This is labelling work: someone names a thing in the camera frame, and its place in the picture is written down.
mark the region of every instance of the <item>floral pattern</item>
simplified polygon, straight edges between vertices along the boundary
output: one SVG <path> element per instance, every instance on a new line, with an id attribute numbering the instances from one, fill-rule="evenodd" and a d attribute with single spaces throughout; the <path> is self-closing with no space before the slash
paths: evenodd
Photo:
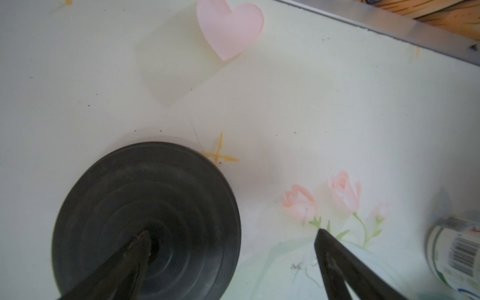
<path id="1" fill-rule="evenodd" d="M 312 221 L 317 214 L 317 205 L 312 194 L 298 184 L 292 186 L 291 191 L 285 192 L 283 208 L 292 217 L 307 222 Z"/>
<path id="2" fill-rule="evenodd" d="M 351 215 L 360 207 L 361 183 L 355 183 L 353 190 L 348 173 L 341 171 L 337 176 L 332 176 L 328 180 L 332 197 L 337 208 L 347 215 Z"/>
<path id="3" fill-rule="evenodd" d="M 336 209 L 347 216 L 353 216 L 363 228 L 363 241 L 359 246 L 366 248 L 368 243 L 382 233 L 382 223 L 390 214 L 390 205 L 379 203 L 370 213 L 370 219 L 373 219 L 373 225 L 368 226 L 358 215 L 360 208 L 360 197 L 362 193 L 362 184 L 357 181 L 354 186 L 350 182 L 350 177 L 346 171 L 341 171 L 336 176 L 328 179 L 328 187 Z M 285 192 L 283 207 L 292 217 L 303 222 L 320 228 L 325 228 L 331 232 L 331 220 L 324 220 L 317 216 L 317 205 L 312 194 L 303 186 L 295 184 L 290 191 Z M 336 235 L 341 240 L 350 232 L 350 229 L 341 231 Z"/>

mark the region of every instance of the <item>scratch mark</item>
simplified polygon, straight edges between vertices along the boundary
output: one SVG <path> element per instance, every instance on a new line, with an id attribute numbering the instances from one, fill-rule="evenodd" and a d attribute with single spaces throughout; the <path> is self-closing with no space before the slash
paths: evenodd
<path id="1" fill-rule="evenodd" d="M 301 221 L 302 227 L 305 227 L 305 219 L 307 218 L 308 208 L 305 208 L 305 214 L 303 215 L 303 220 Z"/>
<path id="2" fill-rule="evenodd" d="M 220 140 L 218 142 L 218 147 L 217 147 L 215 153 L 206 153 L 206 152 L 200 152 L 200 153 L 203 154 L 207 158 L 213 157 L 215 166 L 218 166 L 218 164 L 221 164 L 220 159 L 223 159 L 226 162 L 227 161 L 232 161 L 232 162 L 239 161 L 238 158 L 235 158 L 235 157 L 232 157 L 232 156 L 220 155 L 220 150 L 222 149 L 222 147 L 223 147 L 223 132 L 220 134 Z"/>
<path id="3" fill-rule="evenodd" d="M 193 122 L 190 120 L 190 126 L 192 127 L 193 133 L 195 134 L 195 137 L 197 138 L 197 142 L 200 145 L 200 149 L 203 151 L 202 144 L 200 144 L 200 139 L 198 138 L 197 131 L 195 130 L 195 127 L 193 126 Z"/>
<path id="4" fill-rule="evenodd" d="M 300 273 L 300 271 L 296 271 L 296 272 L 295 272 L 295 275 L 293 276 L 292 281 L 295 281 L 295 279 L 297 278 L 297 275 L 298 275 L 299 273 Z"/>

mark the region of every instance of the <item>green stem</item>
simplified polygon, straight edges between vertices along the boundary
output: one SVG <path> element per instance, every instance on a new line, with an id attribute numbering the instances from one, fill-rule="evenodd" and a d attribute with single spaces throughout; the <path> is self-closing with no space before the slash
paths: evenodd
<path id="1" fill-rule="evenodd" d="M 367 242 L 369 240 L 368 238 L 368 233 L 367 233 L 367 227 L 365 226 L 365 223 L 360 219 L 359 215 L 357 214 L 357 212 L 354 212 L 353 213 L 353 216 L 360 222 L 360 224 L 362 225 L 363 227 L 363 232 L 364 232 L 364 238 L 363 238 L 363 245 L 362 247 L 365 248 L 365 245 L 367 245 Z"/>
<path id="2" fill-rule="evenodd" d="M 370 237 L 368 237 L 367 241 L 364 243 L 364 247 L 366 247 L 367 244 L 368 244 L 373 238 L 377 237 L 376 232 L 377 232 L 377 230 L 379 230 L 379 229 L 380 229 L 380 228 L 379 228 L 379 224 L 378 224 L 378 223 L 375 223 L 375 229 L 373 230 L 372 235 L 371 235 Z"/>

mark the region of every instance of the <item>yellow stain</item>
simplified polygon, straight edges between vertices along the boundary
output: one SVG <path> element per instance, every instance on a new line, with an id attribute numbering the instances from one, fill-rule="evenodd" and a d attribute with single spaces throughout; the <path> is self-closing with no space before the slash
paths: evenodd
<path id="1" fill-rule="evenodd" d="M 239 161 L 238 158 L 235 158 L 235 157 L 232 157 L 232 156 L 220 155 L 220 150 L 222 149 L 222 146 L 223 146 L 223 132 L 220 134 L 220 140 L 218 141 L 218 147 L 216 148 L 215 153 L 207 153 L 207 152 L 200 152 L 200 153 L 203 154 L 207 158 L 213 157 L 215 166 L 218 166 L 218 164 L 220 163 L 220 159 L 223 159 L 226 162 L 227 161 Z"/>
<path id="2" fill-rule="evenodd" d="M 73 4 L 73 1 L 72 0 L 65 0 L 64 3 L 59 3 L 60 5 L 55 8 L 54 10 L 52 10 L 50 12 L 50 14 L 54 14 L 56 12 L 58 12 L 59 10 L 61 10 L 62 8 L 65 8 L 66 6 L 71 6 Z"/>

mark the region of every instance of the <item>barcode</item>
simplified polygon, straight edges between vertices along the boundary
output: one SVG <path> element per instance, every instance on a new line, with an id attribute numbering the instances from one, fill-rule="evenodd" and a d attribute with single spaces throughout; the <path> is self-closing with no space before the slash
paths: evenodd
<path id="1" fill-rule="evenodd" d="M 448 255 L 448 264 L 465 275 L 473 277 L 475 257 L 480 244 L 457 237 Z"/>

